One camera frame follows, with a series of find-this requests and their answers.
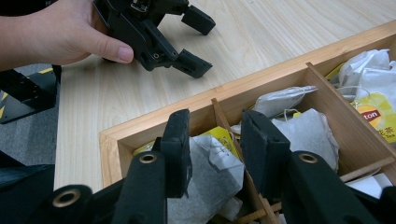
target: box compartment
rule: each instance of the box compartment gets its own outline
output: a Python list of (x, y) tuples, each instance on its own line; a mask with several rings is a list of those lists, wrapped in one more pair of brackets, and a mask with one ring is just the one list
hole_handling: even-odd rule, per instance
[[(315, 85), (318, 90), (304, 97), (299, 110), (315, 108), (327, 116), (340, 146), (341, 179), (348, 181), (382, 167), (395, 184), (395, 149), (324, 78), (334, 67), (365, 50), (390, 49), (394, 60), (395, 44), (396, 22), (393, 21), (100, 132), (104, 187), (126, 175), (136, 149), (163, 135), (171, 113), (190, 110), (191, 136), (218, 125), (229, 129), (240, 121), (242, 109), (254, 105), (259, 96), (305, 85)], [(252, 210), (238, 223), (257, 218), (261, 223), (274, 222), (274, 211), (280, 209), (280, 204), (271, 206), (259, 196), (248, 176), (244, 183), (243, 191), (247, 192)]]

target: lipton tea bag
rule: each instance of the lipton tea bag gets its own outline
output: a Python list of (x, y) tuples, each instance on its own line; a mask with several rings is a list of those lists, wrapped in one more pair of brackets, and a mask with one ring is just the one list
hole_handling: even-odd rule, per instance
[(396, 108), (396, 68), (391, 70), (365, 69), (361, 75), (356, 99), (367, 96), (368, 92), (382, 93), (393, 108)]
[(384, 94), (373, 92), (352, 104), (389, 143), (395, 145), (396, 112)]
[[(341, 87), (356, 87), (364, 69), (389, 70), (388, 49), (365, 51), (348, 60), (340, 69), (338, 79)], [(343, 95), (355, 94), (355, 88), (340, 89)]]

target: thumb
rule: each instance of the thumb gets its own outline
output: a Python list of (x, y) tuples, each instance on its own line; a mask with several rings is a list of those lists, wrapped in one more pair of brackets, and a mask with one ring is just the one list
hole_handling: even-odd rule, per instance
[(86, 29), (86, 32), (83, 37), (85, 41), (81, 44), (87, 52), (117, 63), (130, 63), (134, 58), (132, 48), (118, 39), (104, 35), (91, 27)]

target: wooden table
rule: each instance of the wooden table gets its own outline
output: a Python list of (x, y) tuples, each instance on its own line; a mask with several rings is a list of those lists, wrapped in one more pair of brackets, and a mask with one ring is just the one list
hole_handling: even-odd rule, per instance
[(166, 16), (159, 29), (177, 51), (213, 64), (194, 79), (174, 68), (91, 56), (64, 67), (55, 188), (102, 188), (98, 134), (190, 96), (396, 19), (394, 0), (191, 0), (217, 23), (207, 36)]

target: white tea bag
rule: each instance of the white tea bag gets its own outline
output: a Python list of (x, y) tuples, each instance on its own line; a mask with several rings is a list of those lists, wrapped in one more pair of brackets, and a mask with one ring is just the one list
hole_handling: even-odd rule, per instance
[(396, 68), (392, 70), (364, 69), (361, 75), (356, 99), (365, 97), (369, 92), (380, 92), (386, 96), (393, 108), (396, 108)]
[(190, 138), (189, 198), (168, 199), (169, 223), (207, 223), (243, 186), (244, 164), (212, 135)]
[(274, 91), (260, 96), (253, 110), (263, 113), (267, 118), (271, 118), (282, 113), (285, 109), (290, 109), (299, 104), (304, 96), (312, 91), (316, 91), (315, 86), (290, 87), (283, 91)]
[(377, 198), (378, 200), (380, 199), (382, 190), (384, 188), (393, 186), (388, 177), (382, 173), (349, 181), (346, 183), (346, 185), (374, 198)]
[(365, 51), (348, 60), (338, 73), (340, 92), (343, 95), (354, 95), (356, 87), (361, 79), (361, 73), (365, 68), (389, 70), (388, 49), (373, 49)]
[(336, 171), (339, 146), (332, 136), (326, 116), (309, 109), (294, 119), (272, 119), (275, 126), (290, 140), (291, 151), (310, 151), (318, 154)]
[(242, 204), (243, 202), (241, 200), (233, 197), (221, 207), (219, 215), (227, 218), (230, 221), (234, 221), (241, 210)]

